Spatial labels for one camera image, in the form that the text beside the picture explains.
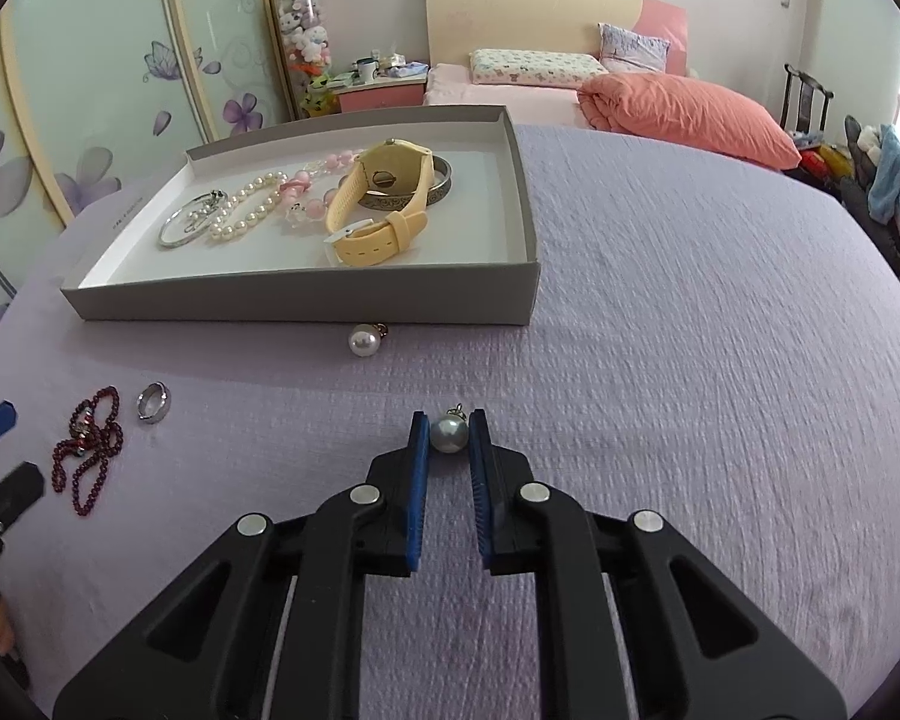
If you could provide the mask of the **pearl drop earrings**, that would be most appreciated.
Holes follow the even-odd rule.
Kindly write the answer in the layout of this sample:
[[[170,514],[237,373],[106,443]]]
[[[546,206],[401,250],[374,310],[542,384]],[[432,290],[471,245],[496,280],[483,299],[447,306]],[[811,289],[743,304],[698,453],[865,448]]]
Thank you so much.
[[[205,226],[206,218],[214,213],[214,205],[209,202],[188,203],[185,206],[187,216],[185,216],[185,224],[183,231],[187,234],[198,231]]]

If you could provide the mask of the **silver bangle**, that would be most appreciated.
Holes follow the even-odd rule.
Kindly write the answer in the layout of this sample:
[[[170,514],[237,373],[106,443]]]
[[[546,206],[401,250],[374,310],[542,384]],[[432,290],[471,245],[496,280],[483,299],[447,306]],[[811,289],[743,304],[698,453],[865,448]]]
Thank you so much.
[[[227,193],[219,188],[199,193],[172,211],[159,227],[157,247],[162,250],[180,249],[183,245],[204,236],[217,211],[227,201]]]

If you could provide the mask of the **pearl pendant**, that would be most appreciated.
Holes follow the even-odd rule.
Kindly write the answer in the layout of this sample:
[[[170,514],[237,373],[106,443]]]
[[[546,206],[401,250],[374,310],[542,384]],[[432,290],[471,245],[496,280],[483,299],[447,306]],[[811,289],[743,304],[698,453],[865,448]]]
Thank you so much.
[[[470,440],[468,415],[461,403],[448,408],[429,427],[430,447],[443,455],[463,452]]]
[[[375,356],[388,337],[385,323],[357,323],[347,337],[347,348],[357,358]]]

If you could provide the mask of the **yellow wristwatch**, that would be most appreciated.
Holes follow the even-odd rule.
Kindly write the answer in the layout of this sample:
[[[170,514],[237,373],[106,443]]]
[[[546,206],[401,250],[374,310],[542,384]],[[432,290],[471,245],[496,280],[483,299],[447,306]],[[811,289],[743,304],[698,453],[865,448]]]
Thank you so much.
[[[404,254],[427,226],[434,177],[432,151],[408,140],[390,138],[359,154],[326,210],[329,261],[367,268]]]

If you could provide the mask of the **grey white jewelry tray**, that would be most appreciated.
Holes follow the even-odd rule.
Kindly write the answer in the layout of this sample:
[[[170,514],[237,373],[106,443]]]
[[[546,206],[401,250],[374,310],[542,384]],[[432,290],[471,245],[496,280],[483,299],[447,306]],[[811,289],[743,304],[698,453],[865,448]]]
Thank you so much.
[[[334,265],[329,202],[359,154],[400,138],[436,160],[427,226],[382,265]],[[219,188],[208,232],[157,247],[165,218]],[[190,149],[131,190],[61,293],[84,320],[525,325],[539,260],[514,126],[499,106],[398,107]]]

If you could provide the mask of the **lilac table cloth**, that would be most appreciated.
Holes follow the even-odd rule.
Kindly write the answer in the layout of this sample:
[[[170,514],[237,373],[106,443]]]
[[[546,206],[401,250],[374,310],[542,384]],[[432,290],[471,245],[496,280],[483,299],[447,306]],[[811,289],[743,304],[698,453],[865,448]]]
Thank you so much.
[[[664,143],[518,134],[541,281],[525,328],[87,323],[59,287],[130,192],[46,247],[0,322],[0,478],[46,463],[111,385],[125,445],[95,511],[48,493],[0,587],[49,709],[242,514],[315,511],[403,444],[414,411],[494,439],[590,511],[660,512],[837,684],[900,660],[900,286],[834,200]]]

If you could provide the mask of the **floral sliding wardrobe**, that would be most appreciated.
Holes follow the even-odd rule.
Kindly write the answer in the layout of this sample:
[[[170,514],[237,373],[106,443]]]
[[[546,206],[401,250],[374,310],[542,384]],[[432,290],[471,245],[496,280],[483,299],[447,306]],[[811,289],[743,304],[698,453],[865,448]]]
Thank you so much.
[[[287,117],[271,0],[7,0],[0,322],[92,203],[185,149]]]

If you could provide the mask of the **blue plush robe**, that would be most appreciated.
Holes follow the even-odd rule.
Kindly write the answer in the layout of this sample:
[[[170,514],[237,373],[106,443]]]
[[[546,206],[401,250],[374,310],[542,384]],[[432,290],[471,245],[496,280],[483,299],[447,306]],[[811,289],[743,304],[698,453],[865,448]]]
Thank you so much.
[[[892,125],[880,130],[881,156],[877,177],[868,192],[868,213],[881,224],[900,221],[900,139]]]

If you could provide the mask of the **clear tube of plush toys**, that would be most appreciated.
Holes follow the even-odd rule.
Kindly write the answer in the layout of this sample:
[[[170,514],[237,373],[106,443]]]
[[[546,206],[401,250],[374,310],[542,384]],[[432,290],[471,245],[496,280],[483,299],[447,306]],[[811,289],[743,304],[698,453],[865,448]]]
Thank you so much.
[[[281,55],[297,119],[326,115],[331,50],[318,0],[274,0]]]

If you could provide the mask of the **pink nightstand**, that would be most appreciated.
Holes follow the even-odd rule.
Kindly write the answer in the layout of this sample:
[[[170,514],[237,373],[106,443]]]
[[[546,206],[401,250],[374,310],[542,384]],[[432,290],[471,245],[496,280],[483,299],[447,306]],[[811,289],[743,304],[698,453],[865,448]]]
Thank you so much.
[[[370,83],[340,78],[328,83],[326,89],[334,94],[344,114],[387,107],[414,107],[424,104],[427,78],[427,70],[411,76],[375,76]]]

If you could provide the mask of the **salmon folded duvet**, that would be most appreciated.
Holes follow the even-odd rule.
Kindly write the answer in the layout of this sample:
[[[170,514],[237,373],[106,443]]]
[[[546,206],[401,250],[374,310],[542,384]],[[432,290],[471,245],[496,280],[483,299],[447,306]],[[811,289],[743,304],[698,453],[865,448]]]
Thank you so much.
[[[733,89],[689,76],[608,71],[577,91],[589,126],[652,138],[788,171],[800,164],[792,137],[767,109]]]

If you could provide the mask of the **dark wooden chair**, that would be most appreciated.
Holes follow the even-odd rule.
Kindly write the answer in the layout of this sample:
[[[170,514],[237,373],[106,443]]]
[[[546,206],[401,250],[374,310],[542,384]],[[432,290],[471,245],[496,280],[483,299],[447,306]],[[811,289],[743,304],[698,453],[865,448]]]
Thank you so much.
[[[792,137],[798,151],[818,148],[824,142],[827,114],[834,93],[792,64],[785,64],[784,71],[784,100],[779,124]]]

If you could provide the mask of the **bed with beige headboard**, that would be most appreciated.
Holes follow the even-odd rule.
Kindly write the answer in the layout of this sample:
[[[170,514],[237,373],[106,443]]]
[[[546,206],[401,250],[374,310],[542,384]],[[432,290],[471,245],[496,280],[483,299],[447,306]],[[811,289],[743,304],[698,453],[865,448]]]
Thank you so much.
[[[424,0],[427,102],[489,88],[527,124],[567,124],[798,166],[758,101],[689,68],[689,21],[665,0]]]

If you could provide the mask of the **purple print pillow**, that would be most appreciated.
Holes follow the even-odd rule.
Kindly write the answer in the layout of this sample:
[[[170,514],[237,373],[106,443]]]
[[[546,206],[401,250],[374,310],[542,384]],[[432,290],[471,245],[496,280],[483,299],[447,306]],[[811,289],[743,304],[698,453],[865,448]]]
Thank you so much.
[[[600,64],[608,71],[667,70],[670,43],[663,37],[644,36],[610,23],[598,25]]]

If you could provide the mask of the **floral white pillow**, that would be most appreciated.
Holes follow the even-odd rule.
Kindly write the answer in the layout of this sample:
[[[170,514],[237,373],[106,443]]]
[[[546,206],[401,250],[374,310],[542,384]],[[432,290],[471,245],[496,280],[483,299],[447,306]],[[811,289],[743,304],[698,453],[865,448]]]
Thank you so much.
[[[470,54],[476,85],[577,89],[606,68],[590,54],[549,50],[476,49]]]

